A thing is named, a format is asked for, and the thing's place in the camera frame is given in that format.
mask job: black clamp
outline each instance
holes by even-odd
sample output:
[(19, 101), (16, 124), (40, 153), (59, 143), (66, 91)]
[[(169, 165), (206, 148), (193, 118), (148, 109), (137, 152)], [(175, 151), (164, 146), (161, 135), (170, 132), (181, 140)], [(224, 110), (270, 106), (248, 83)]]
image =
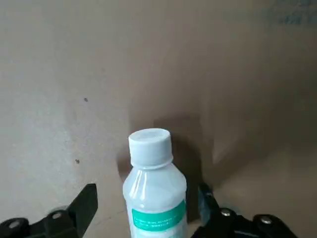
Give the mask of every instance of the black clamp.
[(229, 208), (220, 208), (205, 183), (199, 186), (199, 211), (205, 225), (192, 238), (297, 238), (276, 216), (258, 214), (249, 221)]
[(97, 188), (88, 184), (66, 210), (57, 210), (29, 224), (12, 218), (0, 224), (0, 238), (82, 238), (98, 208)]

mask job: bottle label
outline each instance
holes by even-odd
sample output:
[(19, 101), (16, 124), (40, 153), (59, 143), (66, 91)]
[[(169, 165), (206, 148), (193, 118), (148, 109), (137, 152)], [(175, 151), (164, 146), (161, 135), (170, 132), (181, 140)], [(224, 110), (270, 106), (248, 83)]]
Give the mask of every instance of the bottle label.
[(161, 213), (144, 213), (132, 209), (133, 224), (144, 231), (161, 232), (176, 226), (186, 213), (185, 201)]
[(186, 203), (160, 213), (145, 213), (131, 209), (133, 238), (185, 238), (187, 231)]

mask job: white cap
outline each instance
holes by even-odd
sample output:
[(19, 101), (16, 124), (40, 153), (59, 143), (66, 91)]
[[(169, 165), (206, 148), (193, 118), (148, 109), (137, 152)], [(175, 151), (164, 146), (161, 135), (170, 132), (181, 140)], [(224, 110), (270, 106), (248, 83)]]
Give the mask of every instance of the white cap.
[(131, 164), (143, 169), (157, 169), (173, 160), (168, 130), (150, 128), (129, 136)]

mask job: metal screw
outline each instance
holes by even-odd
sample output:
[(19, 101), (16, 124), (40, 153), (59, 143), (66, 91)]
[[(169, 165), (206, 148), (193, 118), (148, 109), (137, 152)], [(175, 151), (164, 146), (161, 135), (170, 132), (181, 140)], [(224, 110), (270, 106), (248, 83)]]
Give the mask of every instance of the metal screw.
[(221, 214), (224, 215), (225, 217), (229, 217), (231, 215), (228, 209), (222, 209)]
[(57, 219), (61, 217), (61, 213), (60, 212), (56, 212), (55, 214), (52, 215), (53, 219)]
[(18, 225), (20, 225), (19, 221), (11, 222), (10, 225), (9, 225), (9, 228), (13, 229), (13, 228), (17, 227)]
[(272, 220), (269, 217), (261, 217), (261, 222), (265, 224), (271, 224)]

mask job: bottle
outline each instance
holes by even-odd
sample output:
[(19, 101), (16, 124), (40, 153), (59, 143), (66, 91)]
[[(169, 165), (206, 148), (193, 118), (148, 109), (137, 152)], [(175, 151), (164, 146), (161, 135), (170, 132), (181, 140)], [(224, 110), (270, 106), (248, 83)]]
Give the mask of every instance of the bottle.
[(132, 171), (123, 184), (132, 238), (185, 238), (186, 179), (172, 163), (170, 133), (139, 130), (129, 136)]

